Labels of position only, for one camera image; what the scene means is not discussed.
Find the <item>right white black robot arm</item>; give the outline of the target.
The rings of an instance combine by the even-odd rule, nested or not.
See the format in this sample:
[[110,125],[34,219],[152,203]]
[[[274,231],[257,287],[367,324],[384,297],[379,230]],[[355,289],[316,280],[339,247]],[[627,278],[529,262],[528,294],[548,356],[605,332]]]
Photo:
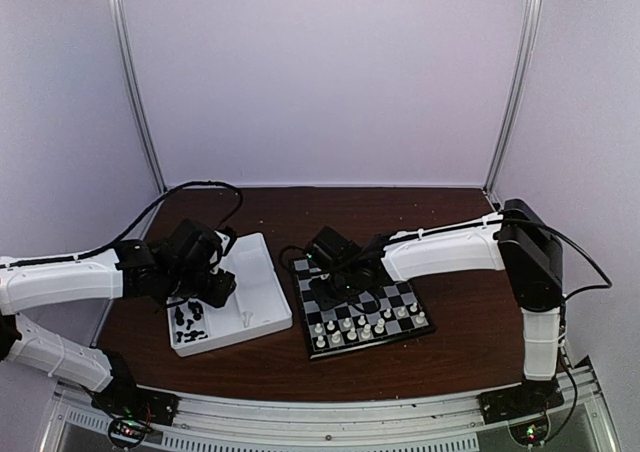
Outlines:
[[511,199],[501,211],[467,222],[378,234],[363,246],[325,226],[304,253],[319,269],[313,290],[340,300],[428,275],[505,272],[523,318],[523,380],[513,391],[513,405],[530,414],[556,392],[563,251],[524,201]]

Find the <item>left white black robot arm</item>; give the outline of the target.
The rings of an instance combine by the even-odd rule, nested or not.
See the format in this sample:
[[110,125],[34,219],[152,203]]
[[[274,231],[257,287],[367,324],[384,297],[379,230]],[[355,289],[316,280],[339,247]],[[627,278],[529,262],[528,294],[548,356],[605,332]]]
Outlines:
[[23,316],[34,307],[84,299],[151,297],[198,299],[220,308],[235,291],[233,273],[219,263],[228,248],[198,245],[175,253],[166,245],[126,240],[96,255],[89,253],[20,260],[1,267],[1,357],[75,382],[123,416],[144,405],[142,391],[126,362],[115,353],[91,349],[46,330]]

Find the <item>black white chess board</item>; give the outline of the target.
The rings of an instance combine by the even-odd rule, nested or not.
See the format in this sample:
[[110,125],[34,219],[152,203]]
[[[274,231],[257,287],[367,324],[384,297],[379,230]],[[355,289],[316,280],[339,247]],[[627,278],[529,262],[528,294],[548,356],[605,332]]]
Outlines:
[[[384,344],[407,341],[436,331],[436,326],[432,322],[426,306],[410,283],[402,282],[382,287],[377,290],[378,298],[373,297],[370,292],[364,292],[356,299],[345,302],[329,311],[322,312],[313,299],[309,287],[312,274],[317,271],[316,266],[310,260],[302,257],[291,259],[289,266],[294,270],[292,282],[299,305],[301,327],[307,353],[311,360],[320,360]],[[414,302],[419,307],[417,313],[410,311],[410,306]],[[397,317],[397,311],[400,308],[406,309],[407,315],[404,318]],[[376,336],[374,327],[379,318],[384,318],[383,313],[386,309],[392,311],[392,317],[389,320],[385,320],[386,334]],[[424,311],[426,314],[427,323],[423,326],[418,326],[415,323],[415,316],[420,311]],[[372,338],[367,341],[361,339],[363,326],[359,326],[357,323],[361,315],[366,317],[366,324],[371,325]],[[358,339],[354,343],[346,342],[346,334],[351,328],[343,327],[345,318],[352,320],[351,328],[355,328],[358,333]],[[328,332],[326,330],[326,324],[329,321],[335,323],[335,331],[339,330],[342,333],[343,344],[338,347],[331,347],[330,345],[330,336],[335,331]],[[323,325],[322,334],[317,334],[314,331],[314,325],[317,323]],[[318,349],[315,346],[315,341],[318,337],[323,337],[326,342],[323,349]]]

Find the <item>white compartment tray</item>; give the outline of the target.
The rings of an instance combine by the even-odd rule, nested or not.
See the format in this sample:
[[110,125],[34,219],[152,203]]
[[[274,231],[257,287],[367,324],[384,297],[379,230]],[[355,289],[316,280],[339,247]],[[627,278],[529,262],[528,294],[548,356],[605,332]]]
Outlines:
[[[236,276],[236,289],[222,308],[204,302],[205,321],[209,337],[183,346],[170,345],[180,357],[192,356],[241,342],[253,340],[290,328],[293,314],[286,300],[266,240],[261,233],[240,237],[221,267]],[[168,303],[175,307],[178,298]],[[243,311],[253,317],[248,328],[243,327]]]

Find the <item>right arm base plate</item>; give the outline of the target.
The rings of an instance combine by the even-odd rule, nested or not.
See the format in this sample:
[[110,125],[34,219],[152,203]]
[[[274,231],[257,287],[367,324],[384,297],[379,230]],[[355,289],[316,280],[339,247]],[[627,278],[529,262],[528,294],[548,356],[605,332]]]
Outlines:
[[552,383],[535,382],[481,393],[478,402],[484,423],[493,424],[559,407],[564,404],[564,396]]

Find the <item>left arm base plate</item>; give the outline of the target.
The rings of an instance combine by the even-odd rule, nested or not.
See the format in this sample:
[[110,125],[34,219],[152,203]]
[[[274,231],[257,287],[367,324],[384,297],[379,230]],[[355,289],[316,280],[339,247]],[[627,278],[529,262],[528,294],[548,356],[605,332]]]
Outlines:
[[167,392],[137,388],[124,392],[89,392],[91,405],[111,418],[133,419],[143,425],[171,426],[178,410],[179,397]]

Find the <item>white king piece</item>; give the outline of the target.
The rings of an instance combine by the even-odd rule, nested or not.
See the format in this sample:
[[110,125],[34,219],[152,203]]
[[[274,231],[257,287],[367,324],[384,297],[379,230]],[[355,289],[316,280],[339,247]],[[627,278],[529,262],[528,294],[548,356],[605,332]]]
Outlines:
[[381,336],[386,334],[386,321],[384,318],[379,318],[374,327],[374,334]]

